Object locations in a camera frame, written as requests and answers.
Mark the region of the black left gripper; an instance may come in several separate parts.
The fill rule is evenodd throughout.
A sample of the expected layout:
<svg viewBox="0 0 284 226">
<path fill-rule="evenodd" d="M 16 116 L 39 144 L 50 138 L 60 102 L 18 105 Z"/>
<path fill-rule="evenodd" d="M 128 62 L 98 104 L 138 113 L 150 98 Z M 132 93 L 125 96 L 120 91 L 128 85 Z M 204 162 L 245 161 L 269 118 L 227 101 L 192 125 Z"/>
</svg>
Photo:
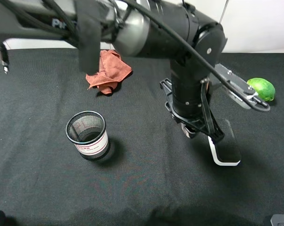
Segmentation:
<svg viewBox="0 0 284 226">
<path fill-rule="evenodd" d="M 224 138 L 224 133 L 209 107 L 207 83 L 186 84 L 177 78 L 166 78 L 160 82 L 160 88 L 167 98 L 167 110 L 177 123 L 183 125 L 188 137 L 193 138 L 201 132 L 211 137 L 214 142 Z"/>
</svg>

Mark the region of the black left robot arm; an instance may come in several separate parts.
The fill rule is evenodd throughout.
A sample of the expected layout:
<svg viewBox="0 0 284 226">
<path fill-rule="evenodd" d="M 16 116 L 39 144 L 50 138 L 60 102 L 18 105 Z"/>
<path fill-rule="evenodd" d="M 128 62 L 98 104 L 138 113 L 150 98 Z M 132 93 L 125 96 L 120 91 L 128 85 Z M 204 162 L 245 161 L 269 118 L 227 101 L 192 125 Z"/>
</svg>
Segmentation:
<svg viewBox="0 0 284 226">
<path fill-rule="evenodd" d="M 111 43 L 130 57 L 170 61 L 171 90 L 167 105 L 174 119 L 190 133 L 202 132 L 213 142 L 224 133 L 209 108 L 209 75 L 227 38 L 223 27 L 188 3 L 128 0 L 0 0 L 0 55 L 5 70 L 9 58 L 4 41 L 63 40 L 79 51 L 86 73 L 98 67 L 101 42 Z"/>
</svg>

